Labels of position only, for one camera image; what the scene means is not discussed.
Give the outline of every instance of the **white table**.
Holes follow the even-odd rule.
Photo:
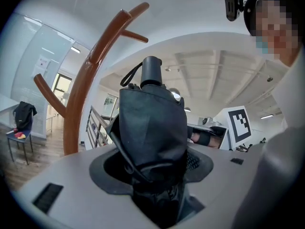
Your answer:
[[[0,94],[0,115],[17,107],[19,102]]]

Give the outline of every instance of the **blue chair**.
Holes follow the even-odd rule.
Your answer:
[[[23,138],[23,139],[18,139],[17,137],[15,137],[15,133],[13,133],[13,132],[6,134],[6,137],[8,139],[8,143],[9,143],[10,156],[11,156],[13,162],[14,162],[14,158],[13,158],[13,153],[11,152],[11,148],[10,148],[10,140],[17,142],[18,149],[19,149],[19,143],[22,143],[25,160],[27,162],[27,165],[29,165],[27,154],[25,152],[24,143],[28,139],[28,137],[30,137],[30,147],[32,149],[32,153],[34,153],[33,146],[32,146],[32,138],[31,138],[32,124],[33,124],[33,115],[31,116],[31,119],[30,119],[29,128],[27,130],[22,130],[22,133],[25,135],[25,138]]]

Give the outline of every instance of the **wooden coat rack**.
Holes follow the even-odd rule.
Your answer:
[[[55,96],[41,74],[34,77],[34,82],[42,95],[64,118],[63,150],[65,155],[78,152],[81,114],[85,99],[92,85],[93,79],[110,48],[120,35],[144,43],[148,42],[146,37],[126,30],[127,26],[148,8],[149,4],[144,2],[129,12],[121,10],[113,18],[82,64],[71,89],[67,107],[65,107]]]

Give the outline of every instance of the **wooden floor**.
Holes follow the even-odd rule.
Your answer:
[[[4,172],[6,182],[10,189],[18,190],[24,183],[32,177],[38,175],[50,164],[59,160],[63,154],[63,118],[59,115],[53,119],[52,133],[48,133],[47,141],[32,137],[33,153],[31,151],[30,140],[25,143],[25,149],[29,165],[26,164],[22,144],[10,141],[13,157],[12,161],[7,138],[7,129],[0,129],[0,169]],[[84,146],[79,146],[79,152],[84,151]]]

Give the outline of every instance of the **black camera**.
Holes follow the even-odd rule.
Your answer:
[[[229,21],[236,20],[244,11],[244,0],[224,0],[226,16]]]

